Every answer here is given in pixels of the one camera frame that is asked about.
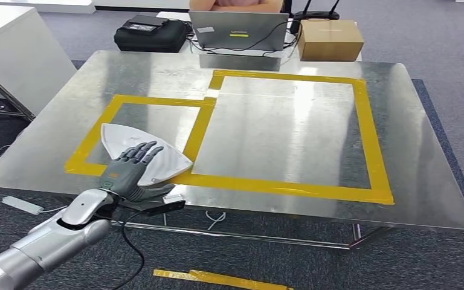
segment pink shirt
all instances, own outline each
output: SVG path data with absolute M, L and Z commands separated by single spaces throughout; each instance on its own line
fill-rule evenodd
M 216 0 L 218 6 L 250 6 L 260 4 L 260 0 Z

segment stainless steel tabletop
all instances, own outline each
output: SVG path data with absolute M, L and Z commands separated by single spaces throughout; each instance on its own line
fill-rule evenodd
M 287 214 L 389 227 L 464 230 L 464 199 L 401 64 L 300 62 L 98 51 L 0 157 L 0 187 L 77 195 L 97 178 L 66 174 L 114 94 L 202 100 L 213 68 L 364 79 L 395 205 L 179 185 L 194 208 Z M 112 123 L 183 150 L 198 108 L 124 104 Z M 98 142 L 86 159 L 106 164 Z M 226 77 L 193 173 L 368 189 L 351 87 Z

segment cardboard box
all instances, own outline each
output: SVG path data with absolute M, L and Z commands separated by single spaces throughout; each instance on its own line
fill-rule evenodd
M 309 19 L 301 21 L 300 27 L 301 60 L 353 62 L 364 45 L 353 20 Z

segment person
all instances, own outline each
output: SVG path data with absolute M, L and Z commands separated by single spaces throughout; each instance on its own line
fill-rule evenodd
M 189 9 L 278 13 L 283 0 L 190 0 Z

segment robotic arm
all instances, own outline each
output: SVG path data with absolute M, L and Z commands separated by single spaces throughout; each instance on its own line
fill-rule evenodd
M 22 289 L 45 272 L 102 240 L 111 229 L 110 219 L 119 204 L 141 202 L 165 195 L 173 184 L 153 190 L 137 186 L 147 166 L 163 147 L 156 142 L 128 148 L 100 177 L 99 189 L 79 194 L 70 205 L 37 225 L 23 239 L 0 254 L 0 290 Z M 179 209 L 164 207 L 164 212 Z

